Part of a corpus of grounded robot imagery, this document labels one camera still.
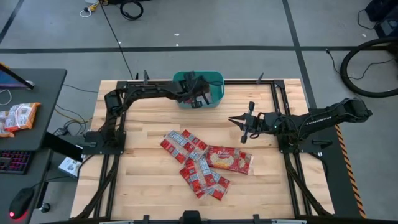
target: keyboard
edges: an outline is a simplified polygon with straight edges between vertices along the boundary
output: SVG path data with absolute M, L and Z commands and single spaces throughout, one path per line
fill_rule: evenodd
M 33 152 L 0 151 L 0 174 L 26 174 Z

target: black hose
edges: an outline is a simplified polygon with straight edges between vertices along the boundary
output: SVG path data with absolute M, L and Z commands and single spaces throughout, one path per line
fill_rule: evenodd
M 357 93 L 362 96 L 367 96 L 370 98 L 384 98 L 384 97 L 390 97 L 390 96 L 395 96 L 398 95 L 398 88 L 389 90 L 389 91 L 384 91 L 384 92 L 370 92 L 370 91 L 365 91 L 360 88 L 358 88 L 350 79 L 347 73 L 347 67 L 349 64 L 349 61 L 361 50 L 371 47 L 373 45 L 377 44 L 386 44 L 386 43 L 398 43 L 398 37 L 386 37 L 386 38 L 381 38 L 381 39 L 376 39 L 376 40 L 371 40 L 368 42 L 365 42 L 358 47 L 356 47 L 354 50 L 350 51 L 347 56 L 344 58 L 343 62 L 341 63 L 340 67 L 340 77 L 343 81 L 343 83 L 354 93 Z
M 130 15 L 128 12 L 126 12 L 126 11 L 123 10 L 123 7 L 124 7 L 127 3 L 133 3 L 133 4 L 136 4 L 136 5 L 139 7 L 139 9 L 140 9 L 141 11 L 140 11 L 140 13 L 138 14 L 138 16 L 132 16 L 132 15 Z M 120 5 L 120 13 L 122 14 L 122 16 L 123 16 L 125 19 L 130 20 L 130 21 L 135 21 L 136 19 L 138 19 L 138 18 L 140 18 L 140 17 L 142 16 L 142 14 L 144 13 L 144 8 L 143 8 L 142 4 L 139 3 L 139 2 L 136 1 L 136 0 L 126 0 L 126 1 L 123 1 L 122 4 Z

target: butcher block tabletop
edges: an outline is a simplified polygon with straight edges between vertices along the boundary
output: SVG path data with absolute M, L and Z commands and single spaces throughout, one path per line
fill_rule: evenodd
M 284 81 L 291 113 L 308 113 L 300 80 Z M 104 123 L 104 95 L 114 90 L 117 82 L 101 82 L 92 130 Z M 253 114 L 274 112 L 270 86 L 225 85 L 224 92 L 220 105 L 213 109 L 183 110 L 166 98 L 138 100 L 132 104 L 124 127 L 126 148 L 119 162 L 112 220 L 142 220 L 144 215 L 149 215 L 151 220 L 177 220 L 184 210 L 198 210 L 203 219 L 252 219 L 253 214 L 259 214 L 260 218 L 294 217 L 284 158 L 276 137 L 262 134 L 241 144 L 242 132 L 228 121 L 230 116 L 247 112 L 250 101 L 256 104 Z M 184 129 L 209 145 L 239 147 L 254 156 L 249 175 L 212 168 L 231 181 L 222 201 L 209 195 L 197 199 L 178 173 L 182 165 L 161 148 L 163 135 Z M 307 187 L 323 207 L 333 213 L 322 162 L 308 154 L 300 157 Z M 71 217 L 78 215 L 97 191 L 102 161 L 103 156 L 94 156 L 81 168 Z M 303 200 L 297 186 L 296 191 L 303 214 Z M 103 197 L 102 215 L 107 193 Z

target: gray floor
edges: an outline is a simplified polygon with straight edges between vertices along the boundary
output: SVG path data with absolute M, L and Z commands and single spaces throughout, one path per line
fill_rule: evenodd
M 351 46 L 377 38 L 373 30 L 356 24 L 358 11 L 368 2 L 289 0 L 301 46 Z M 134 22 L 124 20 L 117 7 L 105 7 L 123 47 L 293 45 L 280 0 L 152 0 L 142 4 L 144 15 Z M 15 5 L 16 0 L 0 1 L 0 29 Z M 0 50 L 117 47 L 101 9 L 86 19 L 78 15 L 85 6 L 83 0 L 25 0 Z M 361 21 L 371 25 L 365 14 Z M 346 52 L 332 54 L 339 66 Z M 151 78 L 171 78 L 181 70 L 216 70 L 225 78 L 257 78 L 262 72 L 264 78 L 302 78 L 294 51 L 126 52 L 125 56 L 133 73 L 146 69 Z M 303 57 L 317 106 L 355 96 L 332 70 L 326 53 L 304 52 Z M 383 52 L 361 53 L 353 59 L 349 73 L 360 76 L 369 63 L 389 57 Z M 87 90 L 97 90 L 103 79 L 129 78 L 120 53 L 0 54 L 0 61 L 12 68 L 66 68 L 65 83 Z M 377 65 L 357 84 L 368 90 L 395 88 L 397 71 L 394 62 Z M 58 104 L 88 119 L 95 99 L 95 94 L 64 87 Z M 394 161 L 398 97 L 363 100 L 374 116 L 366 123 L 341 127 L 365 212 L 368 218 L 398 220 L 398 165 Z M 49 131 L 66 121 L 54 113 Z M 45 199 L 54 204 L 53 209 L 35 213 L 32 223 L 68 218 L 74 191 L 74 183 L 51 184 Z

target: snack package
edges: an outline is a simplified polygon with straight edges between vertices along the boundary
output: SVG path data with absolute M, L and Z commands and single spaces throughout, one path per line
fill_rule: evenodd
M 206 190 L 206 193 L 210 194 L 214 198 L 217 198 L 218 200 L 221 200 L 223 196 L 226 195 L 231 182 L 212 170 L 211 174 L 216 184 Z
M 14 132 L 22 129 L 32 129 L 37 107 L 40 103 L 21 103 L 9 110 L 4 129 Z
M 0 111 L 0 138 L 14 137 L 13 133 L 5 130 L 7 117 L 8 111 Z
M 175 131 L 171 131 L 165 135 L 160 145 L 171 153 L 181 164 L 188 159 L 190 152 L 195 148 L 183 136 Z
M 185 167 L 188 170 L 189 183 L 192 184 L 194 192 L 206 190 L 216 184 L 206 160 L 201 159 L 199 162 L 194 162 L 192 159 L 188 159 L 185 162 Z
M 187 168 L 183 167 L 180 170 L 180 174 L 184 178 L 184 180 L 187 181 L 187 184 L 189 185 L 189 187 L 193 190 L 193 185 L 189 183 L 189 172 L 188 172 Z M 197 192 L 194 191 L 194 193 L 197 196 L 197 198 L 199 198 L 199 199 L 201 199 L 204 196 L 206 196 L 206 192 L 204 190 L 199 190 Z
M 238 148 L 209 146 L 206 161 L 210 167 L 237 172 L 239 170 L 239 153 Z
M 253 156 L 250 153 L 241 152 L 239 154 L 239 172 L 249 174 L 252 169 Z
M 182 136 L 187 138 L 194 146 L 196 146 L 194 150 L 190 152 L 190 158 L 193 159 L 195 162 L 198 162 L 199 159 L 201 159 L 202 156 L 205 154 L 208 145 L 200 139 L 196 138 L 187 130 L 184 130 L 182 132 Z

